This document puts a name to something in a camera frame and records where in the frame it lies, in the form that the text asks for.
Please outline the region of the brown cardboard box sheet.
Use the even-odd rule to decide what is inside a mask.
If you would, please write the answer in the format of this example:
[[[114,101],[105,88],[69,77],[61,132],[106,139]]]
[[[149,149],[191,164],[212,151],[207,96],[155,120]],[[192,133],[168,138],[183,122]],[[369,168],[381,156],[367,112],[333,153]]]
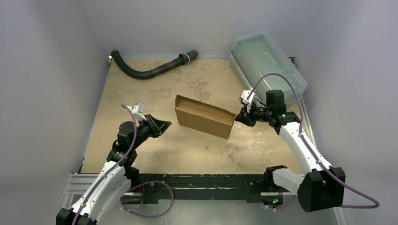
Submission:
[[[195,99],[176,95],[175,112],[179,125],[228,139],[235,114]]]

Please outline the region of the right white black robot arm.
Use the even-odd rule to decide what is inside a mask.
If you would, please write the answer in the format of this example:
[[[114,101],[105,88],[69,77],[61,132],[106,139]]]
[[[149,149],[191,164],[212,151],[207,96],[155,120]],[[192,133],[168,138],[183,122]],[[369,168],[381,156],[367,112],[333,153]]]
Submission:
[[[296,174],[286,166],[268,167],[259,187],[274,191],[284,188],[297,197],[305,212],[318,211],[342,206],[344,186],[335,180],[345,181],[340,167],[333,167],[309,143],[302,130],[302,123],[295,112],[288,112],[281,90],[266,92],[266,105],[256,104],[251,90],[242,91],[239,100],[243,107],[236,116],[237,122],[253,127],[256,122],[267,122],[288,144],[299,160],[304,174]]]

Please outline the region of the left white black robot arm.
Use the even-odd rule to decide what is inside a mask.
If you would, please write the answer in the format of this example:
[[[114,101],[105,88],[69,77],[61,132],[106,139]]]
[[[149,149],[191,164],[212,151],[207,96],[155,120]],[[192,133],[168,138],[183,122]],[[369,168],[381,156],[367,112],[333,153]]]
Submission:
[[[117,139],[101,172],[76,203],[58,212],[57,225],[97,225],[123,194],[139,188],[139,170],[132,167],[137,147],[148,138],[160,137],[172,123],[150,114],[137,116],[137,121],[126,121],[119,126]]]

